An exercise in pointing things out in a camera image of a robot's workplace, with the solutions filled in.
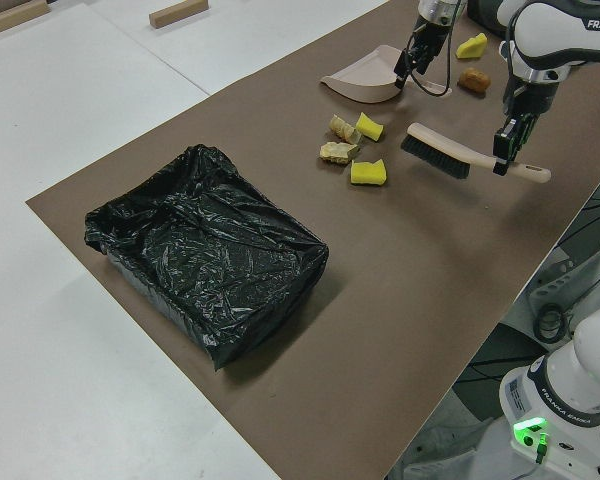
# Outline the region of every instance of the black bristles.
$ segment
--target black bristles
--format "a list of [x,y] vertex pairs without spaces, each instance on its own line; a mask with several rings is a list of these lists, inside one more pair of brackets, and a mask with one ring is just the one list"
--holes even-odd
[[429,165],[448,173],[454,178],[462,180],[469,176],[469,169],[471,168],[470,164],[450,157],[446,153],[436,150],[431,145],[422,140],[418,140],[412,135],[407,135],[402,141],[401,147],[405,152],[415,155]]

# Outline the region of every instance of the yellow sponge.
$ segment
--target yellow sponge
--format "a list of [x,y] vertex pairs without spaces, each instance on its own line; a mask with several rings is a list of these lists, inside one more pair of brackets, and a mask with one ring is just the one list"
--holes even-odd
[[382,185],[387,181],[384,162],[351,162],[351,183],[354,185]]
[[356,130],[362,133],[365,137],[369,137],[371,140],[377,142],[382,134],[383,125],[374,122],[364,113],[360,114],[358,123],[356,123]]
[[487,36],[480,33],[470,38],[458,47],[456,57],[458,58],[480,58],[487,48]]

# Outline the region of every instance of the white surface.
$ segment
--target white surface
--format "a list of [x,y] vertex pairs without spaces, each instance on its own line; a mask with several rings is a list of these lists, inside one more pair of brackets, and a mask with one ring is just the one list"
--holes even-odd
[[[142,6],[137,0],[86,3],[202,90],[215,93],[384,0],[209,0],[208,11],[158,30],[149,25],[149,13],[174,0],[147,0]],[[405,25],[405,41],[409,28]]]
[[0,480],[275,479],[24,203],[206,97],[69,6],[0,34]]

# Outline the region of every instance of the wooden block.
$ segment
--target wooden block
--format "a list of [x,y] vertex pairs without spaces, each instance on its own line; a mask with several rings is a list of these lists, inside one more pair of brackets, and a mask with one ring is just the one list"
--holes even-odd
[[185,0],[149,15],[149,22],[154,28],[162,28],[165,25],[190,17],[196,13],[209,9],[208,0]]
[[49,13],[46,0],[31,0],[30,2],[0,12],[0,32],[8,30],[21,23]]

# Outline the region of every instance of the wooden brush handle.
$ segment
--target wooden brush handle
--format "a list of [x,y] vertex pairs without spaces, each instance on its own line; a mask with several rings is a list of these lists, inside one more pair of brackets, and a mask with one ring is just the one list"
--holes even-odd
[[[488,168],[493,170],[493,166],[496,164],[495,157],[483,155],[480,152],[470,149],[469,147],[462,145],[444,135],[439,134],[425,127],[420,123],[412,123],[407,129],[407,134],[414,138],[417,138],[421,142],[439,150],[450,157],[455,158],[469,165],[475,165],[476,167]],[[509,175],[524,178],[536,183],[546,183],[551,179],[551,171],[546,168],[536,167],[534,165],[525,165],[524,163],[512,162],[509,164]]]

